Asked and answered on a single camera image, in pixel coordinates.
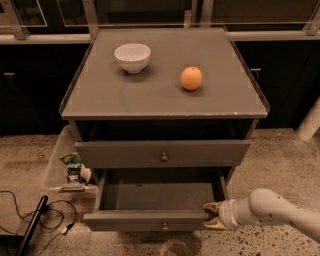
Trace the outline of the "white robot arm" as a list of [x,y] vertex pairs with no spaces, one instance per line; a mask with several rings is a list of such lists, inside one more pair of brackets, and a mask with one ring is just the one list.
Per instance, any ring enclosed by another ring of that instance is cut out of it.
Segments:
[[320,214],[269,189],[258,188],[245,198],[207,203],[203,208],[217,214],[203,222],[207,228],[235,230],[246,225],[288,225],[320,243]]

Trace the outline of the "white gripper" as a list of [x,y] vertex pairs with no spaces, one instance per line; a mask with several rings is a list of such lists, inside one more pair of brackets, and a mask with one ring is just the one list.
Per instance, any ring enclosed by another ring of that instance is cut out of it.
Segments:
[[215,217],[209,221],[205,221],[203,225],[209,229],[216,230],[234,230],[240,227],[233,213],[233,204],[235,199],[225,200],[221,202],[211,202],[202,206],[204,210],[218,213],[219,218]]

